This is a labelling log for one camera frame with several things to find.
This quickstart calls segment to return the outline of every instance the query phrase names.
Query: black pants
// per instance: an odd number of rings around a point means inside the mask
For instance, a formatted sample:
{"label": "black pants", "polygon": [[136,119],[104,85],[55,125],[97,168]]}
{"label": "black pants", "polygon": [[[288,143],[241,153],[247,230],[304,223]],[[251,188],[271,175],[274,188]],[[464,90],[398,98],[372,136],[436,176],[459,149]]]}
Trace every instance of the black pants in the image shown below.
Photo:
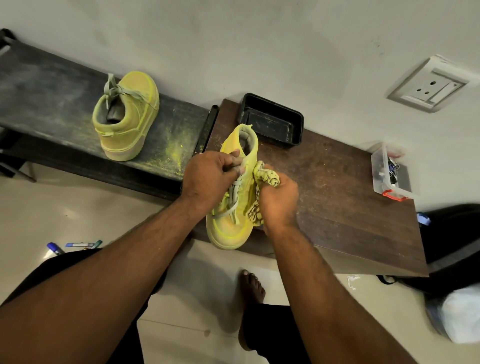
{"label": "black pants", "polygon": [[[47,280],[62,270],[75,265],[95,254],[100,249],[80,250],[53,257],[43,262],[23,280],[2,304],[10,302],[30,288]],[[152,294],[158,292],[165,281],[167,272],[158,281]],[[108,360],[113,363],[143,363],[142,347],[137,330],[137,320],[147,309],[148,300],[127,329],[117,348]],[[310,363],[303,342],[300,338],[292,311],[289,306],[258,304],[248,308],[243,314],[243,332],[247,346],[257,350],[267,358],[270,364]]]}

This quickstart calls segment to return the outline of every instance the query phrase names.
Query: black tray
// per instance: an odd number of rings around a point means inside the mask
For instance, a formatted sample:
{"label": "black tray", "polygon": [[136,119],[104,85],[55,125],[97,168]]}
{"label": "black tray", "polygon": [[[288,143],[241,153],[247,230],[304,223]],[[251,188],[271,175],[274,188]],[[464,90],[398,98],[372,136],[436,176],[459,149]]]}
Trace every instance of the black tray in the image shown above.
{"label": "black tray", "polygon": [[238,122],[252,125],[257,134],[274,144],[292,147],[301,143],[303,115],[266,98],[245,94]]}

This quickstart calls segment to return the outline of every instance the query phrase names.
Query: floor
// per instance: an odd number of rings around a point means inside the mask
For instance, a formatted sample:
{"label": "floor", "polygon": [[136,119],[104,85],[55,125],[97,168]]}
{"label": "floor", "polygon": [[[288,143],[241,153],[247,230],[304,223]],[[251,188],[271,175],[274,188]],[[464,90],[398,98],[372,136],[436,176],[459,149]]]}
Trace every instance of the floor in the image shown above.
{"label": "floor", "polygon": [[[51,168],[31,169],[37,183],[0,177],[0,302],[51,257],[48,242],[108,243],[166,204]],[[145,362],[266,363],[237,342],[236,275],[241,268],[259,277],[266,303],[288,304],[275,260],[194,241],[173,262],[163,289],[138,323]],[[385,286],[375,276],[360,276],[349,288],[347,275],[337,277],[420,364],[478,363],[480,344],[457,345],[437,335],[415,291]]]}

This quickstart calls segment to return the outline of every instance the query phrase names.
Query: foot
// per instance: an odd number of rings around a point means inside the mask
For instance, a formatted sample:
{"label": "foot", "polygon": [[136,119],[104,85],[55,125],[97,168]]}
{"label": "foot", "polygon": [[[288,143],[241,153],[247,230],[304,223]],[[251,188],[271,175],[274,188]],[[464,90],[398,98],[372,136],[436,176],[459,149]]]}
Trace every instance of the foot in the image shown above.
{"label": "foot", "polygon": [[[262,287],[262,284],[253,273],[249,273],[246,269],[244,269],[242,272],[240,272],[239,282],[244,312],[253,304],[263,303],[265,298],[265,289]],[[239,330],[239,343],[244,350],[251,351],[245,341],[243,325],[240,326]]]}

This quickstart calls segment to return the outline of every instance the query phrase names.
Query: white shoelace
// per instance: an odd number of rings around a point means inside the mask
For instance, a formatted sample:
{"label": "white shoelace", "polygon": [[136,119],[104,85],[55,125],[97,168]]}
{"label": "white shoelace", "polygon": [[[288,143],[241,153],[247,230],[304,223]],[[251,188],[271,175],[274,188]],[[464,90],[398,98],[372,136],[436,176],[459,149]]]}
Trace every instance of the white shoelace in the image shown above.
{"label": "white shoelace", "polygon": [[237,206],[239,204],[239,201],[238,201],[238,192],[239,192],[239,188],[240,188],[240,185],[241,185],[242,181],[239,181],[239,180],[236,180],[233,185],[231,185],[229,188],[228,188],[228,203],[227,203],[227,207],[228,209],[218,215],[212,215],[213,218],[223,218],[227,215],[230,215],[230,218],[232,219],[232,222],[235,224],[235,225],[238,225],[240,224],[240,222],[238,221],[238,218],[237,218],[237,214],[236,214],[236,209],[237,209]]}
{"label": "white shoelace", "polygon": [[108,81],[103,87],[103,93],[107,96],[106,97],[107,110],[110,109],[110,103],[113,101],[113,99],[120,94],[128,95],[136,98],[137,100],[144,101],[156,110],[156,108],[148,102],[148,97],[143,92],[129,90],[125,87],[118,85],[113,73],[108,74]]}

